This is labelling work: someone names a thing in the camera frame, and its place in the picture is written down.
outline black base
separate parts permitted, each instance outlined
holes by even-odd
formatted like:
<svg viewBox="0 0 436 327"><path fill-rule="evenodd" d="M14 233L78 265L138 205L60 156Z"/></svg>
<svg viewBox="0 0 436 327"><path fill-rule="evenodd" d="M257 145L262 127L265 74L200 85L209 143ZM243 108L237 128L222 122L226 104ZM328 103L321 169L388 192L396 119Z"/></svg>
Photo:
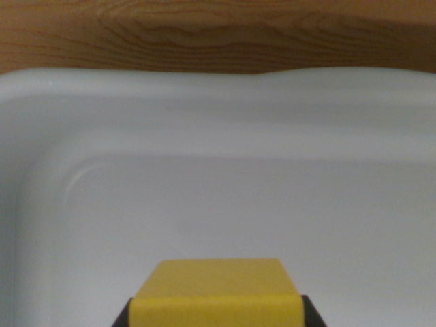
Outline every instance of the black base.
<svg viewBox="0 0 436 327"><path fill-rule="evenodd" d="M129 307L131 300L132 298L130 298L130 300L124 306L124 309L121 311L112 327L129 327Z"/></svg>
<svg viewBox="0 0 436 327"><path fill-rule="evenodd" d="M316 310L312 301L307 295L302 295L302 302L305 306L305 326L306 327L327 327L322 320L320 314ZM112 327L129 327L129 306L130 301L127 302L124 309L121 311L118 318L115 320Z"/></svg>

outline wooden surface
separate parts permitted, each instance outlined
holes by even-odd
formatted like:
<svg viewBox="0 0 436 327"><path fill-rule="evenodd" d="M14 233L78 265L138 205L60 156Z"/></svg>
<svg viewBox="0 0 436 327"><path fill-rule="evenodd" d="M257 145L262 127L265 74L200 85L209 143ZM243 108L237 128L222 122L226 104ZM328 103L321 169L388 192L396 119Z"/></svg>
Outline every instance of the wooden surface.
<svg viewBox="0 0 436 327"><path fill-rule="evenodd" d="M436 72L436 1L0 0L0 73L328 66Z"/></svg>

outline yellow object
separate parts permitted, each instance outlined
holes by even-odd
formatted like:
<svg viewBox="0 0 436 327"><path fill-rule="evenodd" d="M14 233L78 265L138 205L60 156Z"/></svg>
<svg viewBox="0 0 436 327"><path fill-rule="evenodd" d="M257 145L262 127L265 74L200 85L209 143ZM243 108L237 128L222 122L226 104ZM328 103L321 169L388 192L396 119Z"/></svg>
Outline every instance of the yellow object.
<svg viewBox="0 0 436 327"><path fill-rule="evenodd" d="M277 259L163 261L129 307L130 327L304 327Z"/></svg>

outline white plastic bin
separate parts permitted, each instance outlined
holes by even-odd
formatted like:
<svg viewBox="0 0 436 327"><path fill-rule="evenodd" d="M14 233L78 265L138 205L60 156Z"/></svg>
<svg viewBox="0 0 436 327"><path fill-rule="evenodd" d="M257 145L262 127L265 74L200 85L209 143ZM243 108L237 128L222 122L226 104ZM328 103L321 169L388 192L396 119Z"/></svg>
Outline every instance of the white plastic bin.
<svg viewBox="0 0 436 327"><path fill-rule="evenodd" d="M436 76L0 77L2 326L110 326L169 258L276 257L336 327L436 324Z"/></svg>

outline wooden table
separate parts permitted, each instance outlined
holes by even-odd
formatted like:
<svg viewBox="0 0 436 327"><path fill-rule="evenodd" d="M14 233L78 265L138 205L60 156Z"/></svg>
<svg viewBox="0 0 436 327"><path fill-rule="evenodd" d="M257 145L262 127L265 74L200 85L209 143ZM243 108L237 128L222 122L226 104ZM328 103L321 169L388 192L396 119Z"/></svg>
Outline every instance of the wooden table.
<svg viewBox="0 0 436 327"><path fill-rule="evenodd" d="M436 72L436 1L0 1L0 73L330 66Z"/></svg>

